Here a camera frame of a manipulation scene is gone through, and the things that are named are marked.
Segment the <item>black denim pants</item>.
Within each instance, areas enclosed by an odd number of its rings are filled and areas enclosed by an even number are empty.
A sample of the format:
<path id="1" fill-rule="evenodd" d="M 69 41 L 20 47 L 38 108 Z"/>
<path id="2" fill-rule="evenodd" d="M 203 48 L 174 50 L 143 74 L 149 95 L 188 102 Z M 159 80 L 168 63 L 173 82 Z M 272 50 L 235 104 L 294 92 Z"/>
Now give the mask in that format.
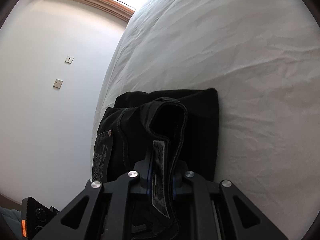
<path id="1" fill-rule="evenodd" d="M 150 155 L 152 203 L 170 217 L 173 175 L 193 171 L 212 181 L 218 138 L 217 90 L 127 92 L 106 109 L 100 122 L 92 178 L 114 181 Z"/>

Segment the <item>white bed with sheet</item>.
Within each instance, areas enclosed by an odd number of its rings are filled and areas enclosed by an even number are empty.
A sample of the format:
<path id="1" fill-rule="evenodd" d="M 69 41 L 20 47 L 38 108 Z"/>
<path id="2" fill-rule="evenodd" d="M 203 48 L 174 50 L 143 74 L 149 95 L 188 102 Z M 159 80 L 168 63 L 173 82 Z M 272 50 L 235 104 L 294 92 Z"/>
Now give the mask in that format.
<path id="1" fill-rule="evenodd" d="M 217 179 L 289 239 L 319 213 L 319 0 L 149 0 L 129 21 L 95 111 L 128 91 L 215 88 Z"/>

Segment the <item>white wall socket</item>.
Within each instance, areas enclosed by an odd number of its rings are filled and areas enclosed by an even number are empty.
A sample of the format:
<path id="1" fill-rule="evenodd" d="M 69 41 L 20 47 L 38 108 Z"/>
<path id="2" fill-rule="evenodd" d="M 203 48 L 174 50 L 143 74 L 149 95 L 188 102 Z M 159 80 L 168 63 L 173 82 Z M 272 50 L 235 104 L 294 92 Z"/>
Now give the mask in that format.
<path id="1" fill-rule="evenodd" d="M 54 88 L 57 88 L 57 89 L 60 89 L 61 86 L 62 86 L 62 84 L 63 84 L 63 81 L 62 81 L 62 80 L 56 79 L 55 82 L 54 82 L 54 84 L 53 84 L 53 87 L 54 87 Z"/>

